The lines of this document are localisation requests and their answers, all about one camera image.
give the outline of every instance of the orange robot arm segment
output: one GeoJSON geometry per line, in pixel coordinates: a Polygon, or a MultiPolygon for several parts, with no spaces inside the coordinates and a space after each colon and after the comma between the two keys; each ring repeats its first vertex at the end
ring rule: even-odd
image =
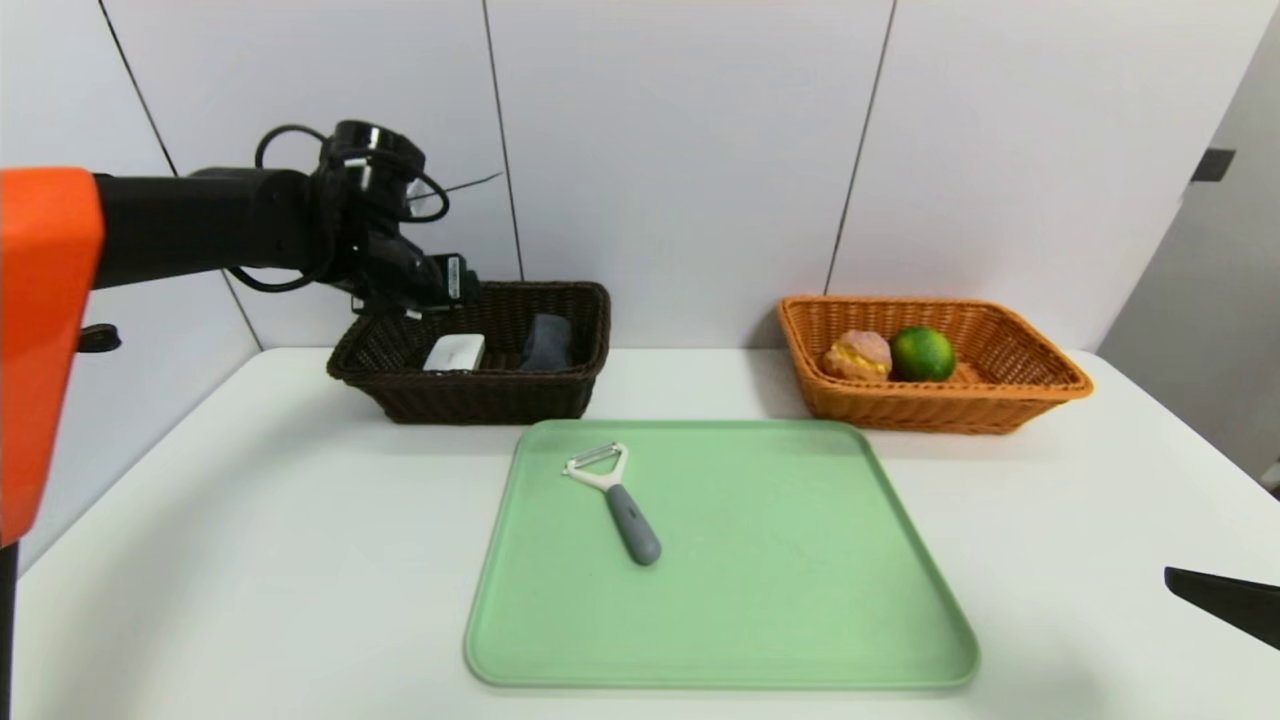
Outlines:
{"type": "Polygon", "coordinates": [[[87,170],[0,172],[0,546],[40,507],[102,237],[87,170]]]}

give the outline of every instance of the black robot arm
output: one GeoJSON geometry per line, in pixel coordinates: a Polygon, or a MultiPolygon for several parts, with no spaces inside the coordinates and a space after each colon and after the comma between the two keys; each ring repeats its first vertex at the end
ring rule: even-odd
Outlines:
{"type": "MultiPolygon", "coordinates": [[[[320,133],[301,129],[317,137],[320,133]]],[[[257,163],[268,142],[259,146],[257,163]]],[[[255,290],[280,292],[323,282],[351,293],[360,313],[425,311],[470,301],[476,274],[461,255],[428,256],[401,223],[438,220],[448,195],[403,136],[360,120],[338,123],[310,176],[262,168],[210,168],[184,178],[99,176],[106,234],[93,287],[230,269],[255,290]],[[440,204],[415,215],[410,188],[440,204]],[[296,281],[268,284],[246,268],[283,268],[296,281]]]]}

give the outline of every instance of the gray cloth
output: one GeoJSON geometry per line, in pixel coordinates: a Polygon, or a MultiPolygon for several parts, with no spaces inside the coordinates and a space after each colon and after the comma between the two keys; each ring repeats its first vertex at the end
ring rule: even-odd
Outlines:
{"type": "Polygon", "coordinates": [[[534,327],[521,354],[521,370],[556,372],[570,368],[568,346],[573,340],[567,319],[559,315],[534,315],[534,327]]]}

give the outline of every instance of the wicker basket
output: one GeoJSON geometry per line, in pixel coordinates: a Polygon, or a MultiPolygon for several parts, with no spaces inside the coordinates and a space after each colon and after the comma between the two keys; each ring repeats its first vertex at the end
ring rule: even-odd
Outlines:
{"type": "Polygon", "coordinates": [[[397,423],[524,425],[581,418],[609,354],[609,293],[596,283],[484,283],[480,300],[421,320],[361,318],[329,357],[329,374],[360,388],[397,423]],[[573,366],[518,370],[534,315],[562,315],[572,325],[573,366]],[[440,336],[480,333],[480,369],[425,373],[440,336]]]}
{"type": "Polygon", "coordinates": [[[778,305],[800,391],[819,418],[864,428],[1009,433],[1046,410],[1093,392],[1093,383],[1014,311],[978,300],[788,297],[778,305]],[[823,373],[831,343],[850,329],[892,338],[929,325],[956,351],[945,383],[868,383],[823,373]]]}

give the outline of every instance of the white wall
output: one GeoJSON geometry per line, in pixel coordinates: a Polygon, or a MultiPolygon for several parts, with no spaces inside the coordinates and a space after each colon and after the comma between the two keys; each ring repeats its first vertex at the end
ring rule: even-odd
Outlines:
{"type": "MultiPolygon", "coordinates": [[[[445,187],[504,170],[480,0],[105,6],[179,173],[248,167],[271,127],[329,133],[348,118],[407,135],[445,187]]],[[[317,149],[308,137],[283,137],[268,164],[310,172],[317,149]]],[[[462,252],[485,279],[518,279],[506,179],[451,200],[448,217],[406,225],[406,236],[430,252],[462,252]]],[[[348,296],[329,287],[261,295],[237,283],[236,292],[266,347],[333,345],[353,322],[348,296]]]]}
{"type": "MultiPolygon", "coordinates": [[[[169,174],[97,4],[4,0],[0,165],[55,164],[169,174]]],[[[257,351],[218,273],[96,291],[84,323],[99,322],[124,345],[76,359],[23,569],[257,351]]]]}
{"type": "Polygon", "coordinates": [[[984,297],[1096,347],[1275,6],[899,3],[831,291],[984,297]]]}
{"type": "Polygon", "coordinates": [[[1280,457],[1280,15],[1101,355],[1254,478],[1280,457]]]}
{"type": "Polygon", "coordinates": [[[613,343],[776,343],[820,293],[891,0],[489,0],[525,278],[613,343]]]}

